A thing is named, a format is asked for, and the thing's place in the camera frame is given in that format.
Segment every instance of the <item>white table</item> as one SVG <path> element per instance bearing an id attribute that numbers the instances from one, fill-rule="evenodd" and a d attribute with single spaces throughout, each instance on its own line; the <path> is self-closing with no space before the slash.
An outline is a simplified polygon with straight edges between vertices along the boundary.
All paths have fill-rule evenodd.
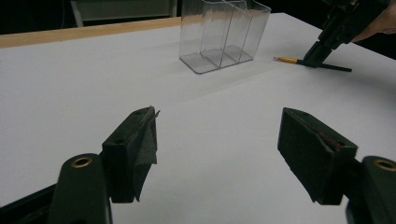
<path id="1" fill-rule="evenodd" d="M 308 112 L 357 144 L 357 159 L 396 160 L 396 63 L 350 44 L 326 63 L 302 58 L 320 30 L 272 14 L 253 62 L 195 75 L 178 59 L 179 27 L 0 49 L 0 204 L 57 181 L 64 161 L 154 105 L 158 164 L 141 203 L 114 223 L 346 223 L 312 203 L 277 151 L 283 107 Z"/>

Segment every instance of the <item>plastic divider compartment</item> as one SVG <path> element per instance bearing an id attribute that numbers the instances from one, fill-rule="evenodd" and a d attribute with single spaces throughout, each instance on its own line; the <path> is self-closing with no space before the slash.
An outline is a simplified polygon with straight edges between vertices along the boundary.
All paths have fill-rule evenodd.
<path id="1" fill-rule="evenodd" d="M 180 60 L 197 74 L 253 60 L 270 13 L 255 1 L 183 1 Z"/>

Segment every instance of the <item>pencil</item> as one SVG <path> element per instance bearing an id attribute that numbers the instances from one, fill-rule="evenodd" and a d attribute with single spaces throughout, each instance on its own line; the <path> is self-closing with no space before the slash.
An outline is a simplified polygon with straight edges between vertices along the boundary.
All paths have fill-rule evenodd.
<path id="1" fill-rule="evenodd" d="M 290 57 L 274 57 L 274 60 L 281 61 L 281 62 L 284 62 L 284 63 L 297 63 L 297 64 L 301 64 L 301 65 L 306 65 L 303 60 L 290 58 Z M 335 66 L 335 65 L 326 64 L 326 63 L 321 64 L 319 67 L 332 69 L 332 70 L 343 71 L 343 72 L 352 72 L 352 69 L 350 69 L 350 68 Z"/>

